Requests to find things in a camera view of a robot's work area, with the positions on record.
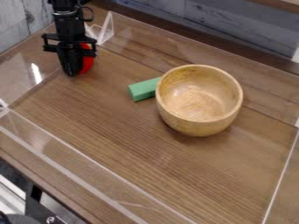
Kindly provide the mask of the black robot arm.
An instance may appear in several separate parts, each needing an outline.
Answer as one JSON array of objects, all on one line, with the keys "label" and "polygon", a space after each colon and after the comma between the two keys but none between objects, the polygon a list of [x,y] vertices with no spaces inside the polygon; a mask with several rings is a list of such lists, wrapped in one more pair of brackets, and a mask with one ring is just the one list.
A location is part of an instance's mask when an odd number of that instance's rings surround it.
[{"label": "black robot arm", "polygon": [[81,0],[49,0],[53,6],[55,33],[45,33],[43,50],[57,53],[65,73],[74,77],[90,70],[98,56],[98,40],[87,35],[86,23],[94,17],[85,17],[85,6]]}]

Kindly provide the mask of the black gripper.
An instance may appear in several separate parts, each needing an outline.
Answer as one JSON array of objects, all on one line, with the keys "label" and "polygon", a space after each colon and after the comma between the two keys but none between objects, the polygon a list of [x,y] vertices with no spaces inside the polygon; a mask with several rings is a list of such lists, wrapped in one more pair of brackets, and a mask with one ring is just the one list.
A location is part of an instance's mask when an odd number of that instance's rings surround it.
[{"label": "black gripper", "polygon": [[83,57],[97,56],[98,41],[86,34],[86,19],[82,12],[54,13],[55,33],[45,33],[43,50],[58,53],[65,73],[74,77],[83,68]]}]

